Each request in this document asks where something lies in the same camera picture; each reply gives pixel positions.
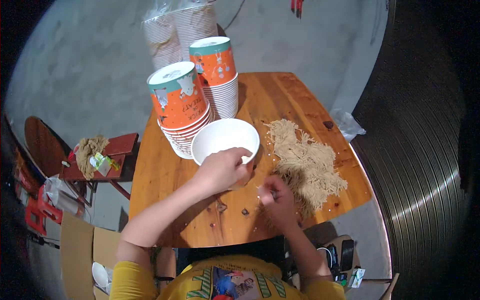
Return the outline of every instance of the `yellow shirt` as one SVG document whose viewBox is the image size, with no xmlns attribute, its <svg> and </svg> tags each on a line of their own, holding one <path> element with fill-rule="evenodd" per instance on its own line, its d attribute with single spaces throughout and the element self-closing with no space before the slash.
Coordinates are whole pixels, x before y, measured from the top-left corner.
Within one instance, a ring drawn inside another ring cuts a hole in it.
<svg viewBox="0 0 480 300">
<path fill-rule="evenodd" d="M 345 299 L 343 288 L 329 281 L 312 282 L 302 294 L 280 279 L 281 271 L 277 266 L 246 255 L 197 262 L 168 284 L 160 295 L 152 273 L 136 263 L 117 263 L 112 278 L 111 300 Z"/>
</svg>

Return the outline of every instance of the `curved metal wall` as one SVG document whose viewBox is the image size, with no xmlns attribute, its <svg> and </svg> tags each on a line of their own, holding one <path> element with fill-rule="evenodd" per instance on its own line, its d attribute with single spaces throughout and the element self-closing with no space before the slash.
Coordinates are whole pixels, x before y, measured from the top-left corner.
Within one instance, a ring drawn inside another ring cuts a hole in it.
<svg viewBox="0 0 480 300">
<path fill-rule="evenodd" d="M 398 299 L 428 293 L 468 211 L 457 165 L 463 98 L 447 51 L 420 11 L 397 7 L 396 27 L 353 113 L 367 131 L 352 146 L 384 216 Z"/>
</svg>

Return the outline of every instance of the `person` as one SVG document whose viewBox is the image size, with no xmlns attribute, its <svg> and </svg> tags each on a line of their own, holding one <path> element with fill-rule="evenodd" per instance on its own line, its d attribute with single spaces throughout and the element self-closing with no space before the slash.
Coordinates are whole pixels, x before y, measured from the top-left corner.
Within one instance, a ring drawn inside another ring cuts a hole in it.
<svg viewBox="0 0 480 300">
<path fill-rule="evenodd" d="M 195 262 L 160 295 L 153 281 L 148 248 L 163 230 L 191 205 L 223 192 L 247 173 L 244 148 L 209 155 L 193 178 L 163 201 L 134 217 L 121 233 L 118 262 L 113 270 L 110 299 L 344 299 L 343 288 L 332 282 L 326 252 L 317 251 L 303 233 L 294 214 L 291 190 L 278 176 L 270 176 L 258 194 L 273 224 L 289 241 L 301 277 L 301 292 L 281 281 L 274 264 L 246 255 L 230 255 Z"/>
</svg>

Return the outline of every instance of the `stack of paper bowls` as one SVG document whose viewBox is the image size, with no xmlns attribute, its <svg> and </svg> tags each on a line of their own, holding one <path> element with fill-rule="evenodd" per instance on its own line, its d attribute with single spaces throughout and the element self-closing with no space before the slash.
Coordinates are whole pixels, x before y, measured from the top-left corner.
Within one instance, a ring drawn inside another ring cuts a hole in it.
<svg viewBox="0 0 480 300">
<path fill-rule="evenodd" d="M 157 123 L 173 151 L 192 159 L 193 138 L 215 118 L 204 98 L 195 65 L 190 61 L 171 64 L 150 75 L 147 84 Z"/>
<path fill-rule="evenodd" d="M 189 61 L 189 46 L 204 37 L 217 36 L 213 4 L 193 6 L 172 12 L 180 40 L 183 60 Z"/>
<path fill-rule="evenodd" d="M 162 15 L 142 22 L 155 69 L 183 60 L 173 15 Z"/>
<path fill-rule="evenodd" d="M 200 39 L 190 46 L 189 53 L 215 120 L 234 118 L 239 108 L 239 89 L 230 39 L 225 36 Z"/>
</svg>

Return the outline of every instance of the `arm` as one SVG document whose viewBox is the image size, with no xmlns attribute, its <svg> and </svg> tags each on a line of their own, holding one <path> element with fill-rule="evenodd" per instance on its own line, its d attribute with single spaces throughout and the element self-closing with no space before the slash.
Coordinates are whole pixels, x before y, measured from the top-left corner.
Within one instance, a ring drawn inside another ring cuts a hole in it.
<svg viewBox="0 0 480 300">
<path fill-rule="evenodd" d="M 135 216 L 123 229 L 117 249 L 118 261 L 130 261 L 151 269 L 146 248 L 157 242 L 162 232 L 193 204 L 223 192 L 248 172 L 242 156 L 244 148 L 231 148 L 207 157 L 194 177 L 163 201 Z"/>
<path fill-rule="evenodd" d="M 275 199 L 270 191 L 275 191 Z M 293 193 L 283 180 L 276 175 L 266 178 L 258 194 L 274 225 L 288 240 L 300 277 L 305 282 L 302 287 L 313 279 L 333 281 L 325 251 L 317 251 L 297 223 Z"/>
</svg>

